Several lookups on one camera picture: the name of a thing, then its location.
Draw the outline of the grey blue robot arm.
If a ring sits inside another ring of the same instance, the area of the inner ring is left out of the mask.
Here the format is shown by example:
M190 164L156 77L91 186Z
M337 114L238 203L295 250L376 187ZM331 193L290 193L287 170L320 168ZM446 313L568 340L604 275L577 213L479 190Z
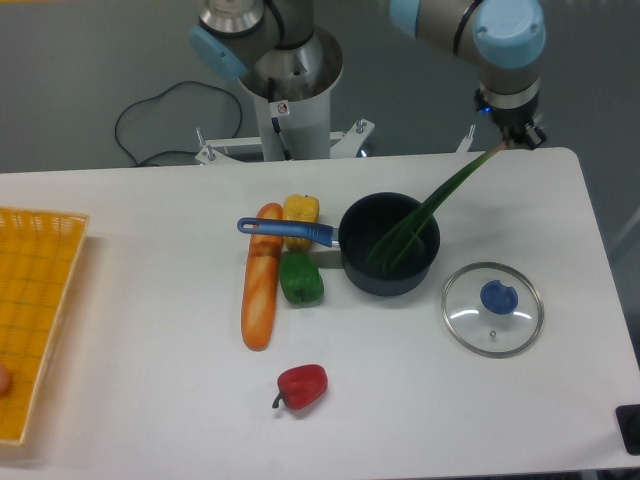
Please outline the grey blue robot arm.
M540 58L546 43L537 1L392 1L393 25L478 69L474 102L507 145L538 148L535 120ZM189 31L200 60L255 98L268 158L322 158L329 152L329 113L311 125L284 121L298 104L327 102L343 71L337 40L316 25L310 1L206 1Z

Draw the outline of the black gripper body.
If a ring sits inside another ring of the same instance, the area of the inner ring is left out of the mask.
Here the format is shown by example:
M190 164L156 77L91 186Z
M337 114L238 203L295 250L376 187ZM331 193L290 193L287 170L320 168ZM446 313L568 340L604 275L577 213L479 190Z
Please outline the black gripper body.
M524 134L526 126L533 123L538 97L537 90L506 95L479 88L474 102L476 110L487 115L503 134Z

